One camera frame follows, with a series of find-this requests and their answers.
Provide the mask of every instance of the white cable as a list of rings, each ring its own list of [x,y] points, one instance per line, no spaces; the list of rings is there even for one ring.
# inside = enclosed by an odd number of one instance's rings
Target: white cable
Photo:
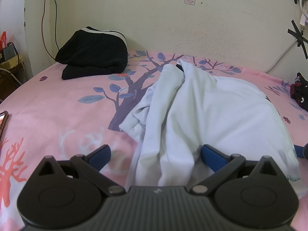
[[[301,7],[301,12],[304,14],[304,16],[308,19],[308,15],[305,13],[303,9],[303,0],[299,0],[299,6]]]
[[[10,71],[8,71],[7,69],[3,69],[3,68],[0,68],[0,70],[9,73],[20,85],[22,85],[22,83]]]
[[[272,70],[272,68],[277,64],[277,62],[279,62],[279,60],[283,57],[283,55],[297,42],[297,39],[295,39],[291,45],[289,47],[287,47],[287,49],[277,58],[277,60],[274,62],[274,64],[268,69],[266,70],[264,73],[268,73],[270,70]]]

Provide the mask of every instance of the black folded clothing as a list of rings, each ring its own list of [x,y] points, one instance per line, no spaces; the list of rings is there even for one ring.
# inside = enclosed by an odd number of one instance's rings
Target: black folded clothing
[[[67,64],[62,79],[122,73],[127,66],[124,35],[116,31],[80,29],[59,50],[57,62]]]
[[[290,95],[301,108],[308,111],[308,82],[301,73],[297,73],[295,84],[291,85]]]

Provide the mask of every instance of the wall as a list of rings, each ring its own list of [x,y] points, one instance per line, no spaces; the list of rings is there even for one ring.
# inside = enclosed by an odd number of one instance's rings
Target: wall
[[[43,31],[46,47],[55,57],[57,52],[53,51],[54,48],[52,48],[52,40],[50,37],[50,4],[51,0],[47,0]],[[25,32],[33,75],[38,74],[55,63],[47,54],[43,44],[41,32],[43,10],[44,0],[25,0]]]
[[[0,34],[7,32],[7,42],[14,43],[17,51],[23,55],[28,78],[32,77],[29,62],[26,35],[24,28],[25,0],[0,0]],[[19,74],[19,79],[25,81],[24,74]]]
[[[265,71],[291,44],[291,20],[298,24],[293,0],[57,0],[58,42],[62,46],[85,26],[122,32],[129,49],[205,56]],[[293,80],[308,62],[294,48],[271,74]],[[293,60],[289,71],[290,59]]]

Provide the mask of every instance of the smartphone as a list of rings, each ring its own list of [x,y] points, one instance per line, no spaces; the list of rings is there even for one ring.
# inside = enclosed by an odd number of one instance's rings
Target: smartphone
[[[7,119],[9,117],[9,113],[7,111],[3,111],[0,113],[0,139],[1,139],[1,134],[4,129],[4,125],[7,122]]]

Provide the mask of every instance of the orange coral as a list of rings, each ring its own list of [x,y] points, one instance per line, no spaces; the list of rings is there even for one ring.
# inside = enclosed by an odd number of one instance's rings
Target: orange coral
[[[0,143],[0,150],[2,150],[3,146],[8,141],[9,140],[5,139],[2,143]],[[20,175],[28,166],[26,165],[19,169],[19,167],[23,165],[23,161],[21,160],[24,157],[25,151],[21,153],[21,155],[16,161],[14,160],[22,143],[23,138],[21,139],[20,143],[15,142],[14,144],[12,144],[12,148],[9,148],[5,154],[3,164],[0,165],[0,209],[2,199],[5,207],[8,207],[10,205],[10,177],[12,176],[17,182],[27,180],[26,178],[20,178]]]

